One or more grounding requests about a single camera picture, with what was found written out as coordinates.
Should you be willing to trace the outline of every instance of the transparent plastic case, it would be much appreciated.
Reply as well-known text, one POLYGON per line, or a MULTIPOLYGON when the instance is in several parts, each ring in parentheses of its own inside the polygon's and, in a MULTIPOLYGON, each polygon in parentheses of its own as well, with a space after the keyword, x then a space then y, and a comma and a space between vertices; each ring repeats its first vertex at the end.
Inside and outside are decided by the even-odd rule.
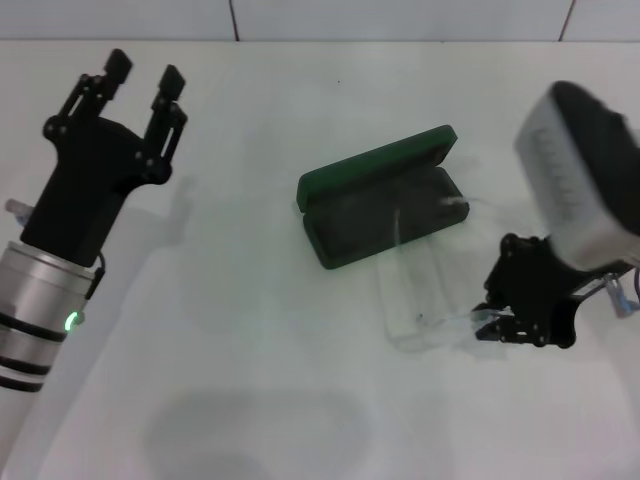
POLYGON ((472 312, 483 302, 484 282, 499 256, 502 237, 543 237, 533 205, 516 210, 480 198, 441 199, 469 204, 467 219, 421 239, 402 244, 396 215, 396 247, 377 256, 385 333, 404 352, 476 342, 475 332, 492 321, 491 311, 472 312))

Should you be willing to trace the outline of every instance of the silver cylindrical arm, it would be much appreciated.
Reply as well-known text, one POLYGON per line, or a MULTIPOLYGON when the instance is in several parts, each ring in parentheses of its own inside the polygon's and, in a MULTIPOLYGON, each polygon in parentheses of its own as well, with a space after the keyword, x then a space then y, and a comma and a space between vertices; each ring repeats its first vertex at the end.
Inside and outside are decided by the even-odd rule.
POLYGON ((92 281, 28 245, 10 242, 0 258, 0 471, 92 281))

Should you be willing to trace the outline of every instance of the black cable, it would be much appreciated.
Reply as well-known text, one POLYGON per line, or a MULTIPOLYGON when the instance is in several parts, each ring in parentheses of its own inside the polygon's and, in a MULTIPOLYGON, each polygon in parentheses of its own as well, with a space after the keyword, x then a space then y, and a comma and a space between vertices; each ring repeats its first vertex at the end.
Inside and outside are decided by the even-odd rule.
POLYGON ((107 261, 105 260, 102 252, 98 252, 98 261, 100 262, 100 265, 98 266, 98 268, 96 268, 96 271, 93 272, 93 282, 91 282, 91 286, 89 287, 87 294, 84 296, 84 298, 86 298, 87 300, 91 299, 94 292, 96 291, 96 288, 98 288, 98 285, 100 285, 102 277, 104 277, 104 274, 107 273, 107 261))
POLYGON ((100 260, 100 266, 102 267, 102 269, 105 271, 107 271, 107 261, 104 258, 104 255, 102 254, 102 252, 98 252, 98 260, 100 260))
POLYGON ((640 268, 636 267, 636 272, 633 274, 633 288, 636 290, 636 296, 640 302, 640 268))

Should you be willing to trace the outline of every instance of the robotic arm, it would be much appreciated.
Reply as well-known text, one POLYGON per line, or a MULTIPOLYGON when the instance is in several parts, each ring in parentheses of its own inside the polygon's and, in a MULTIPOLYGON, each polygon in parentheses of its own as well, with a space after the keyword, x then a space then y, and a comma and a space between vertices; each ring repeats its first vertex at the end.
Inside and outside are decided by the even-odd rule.
POLYGON ((57 166, 33 211, 21 212, 22 243, 0 258, 0 471, 72 324, 104 275, 100 250, 127 196, 171 177, 187 122, 184 87, 169 65, 143 138, 100 117, 132 63, 114 50, 104 75, 82 75, 44 126, 57 166), (101 266, 90 268, 100 257, 101 266))
POLYGON ((555 83, 516 140, 545 239, 506 235, 476 310, 500 312, 479 340, 575 343, 575 313, 606 287, 619 316, 633 309, 618 278, 640 265, 640 149, 619 113, 581 87, 555 83))

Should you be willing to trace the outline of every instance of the white tiled wall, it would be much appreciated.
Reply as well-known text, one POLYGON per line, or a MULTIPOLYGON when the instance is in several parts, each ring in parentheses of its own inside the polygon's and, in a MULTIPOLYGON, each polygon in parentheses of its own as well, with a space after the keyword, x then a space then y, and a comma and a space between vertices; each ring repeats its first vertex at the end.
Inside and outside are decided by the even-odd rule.
POLYGON ((571 0, 235 0, 246 40, 557 40, 571 0))
POLYGON ((640 1, 577 0, 564 39, 640 41, 640 1))
POLYGON ((0 38, 233 39, 227 0, 0 0, 0 38))
MULTIPOLYGON (((557 40, 571 0, 233 0, 243 40, 557 40)), ((229 0, 0 0, 0 38, 233 39, 229 0)))

